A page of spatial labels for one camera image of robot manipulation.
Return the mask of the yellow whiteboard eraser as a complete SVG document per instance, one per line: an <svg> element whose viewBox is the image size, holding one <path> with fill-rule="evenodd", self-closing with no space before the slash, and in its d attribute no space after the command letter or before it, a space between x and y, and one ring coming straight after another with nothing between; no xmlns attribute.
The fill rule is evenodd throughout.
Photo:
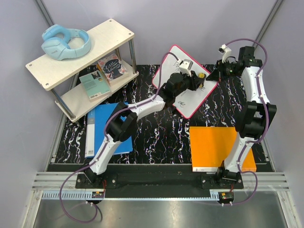
<svg viewBox="0 0 304 228"><path fill-rule="evenodd" d="M206 77L206 75L204 73L199 73L198 77L204 79Z"/></svg>

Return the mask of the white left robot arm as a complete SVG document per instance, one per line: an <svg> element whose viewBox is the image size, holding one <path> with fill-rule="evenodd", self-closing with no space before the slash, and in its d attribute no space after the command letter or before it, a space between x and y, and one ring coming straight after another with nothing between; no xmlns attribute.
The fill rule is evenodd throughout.
<svg viewBox="0 0 304 228"><path fill-rule="evenodd" d="M98 188L103 181L102 174L118 148L129 139L136 130L136 123L141 118L173 106L176 97L186 90L196 91L204 84L206 75L195 71L173 73L153 97L135 104L118 103L104 127L104 139L88 168L84 170L86 183Z"/></svg>

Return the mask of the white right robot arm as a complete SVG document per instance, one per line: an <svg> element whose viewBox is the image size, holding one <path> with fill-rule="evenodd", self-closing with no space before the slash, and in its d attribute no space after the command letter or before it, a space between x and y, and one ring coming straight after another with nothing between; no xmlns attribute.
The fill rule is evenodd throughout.
<svg viewBox="0 0 304 228"><path fill-rule="evenodd" d="M236 118L237 137L228 157L218 167L211 183L221 189L230 189L240 183L242 165L252 145L259 143L276 114L277 108L270 104L263 86L262 60L239 57L237 62L219 60L217 67L207 77L208 81L223 81L230 76L240 76L245 88L247 102Z"/></svg>

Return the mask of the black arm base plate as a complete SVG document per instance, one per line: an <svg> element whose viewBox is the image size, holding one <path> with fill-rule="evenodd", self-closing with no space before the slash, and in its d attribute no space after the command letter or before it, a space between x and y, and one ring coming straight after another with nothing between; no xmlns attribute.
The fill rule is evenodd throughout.
<svg viewBox="0 0 304 228"><path fill-rule="evenodd" d="M76 178L76 188L118 189L129 186L190 186L199 189L226 189L236 190L244 187L242 179L237 181L216 181L213 174L176 172L106 172L91 183L85 174L79 174Z"/></svg>

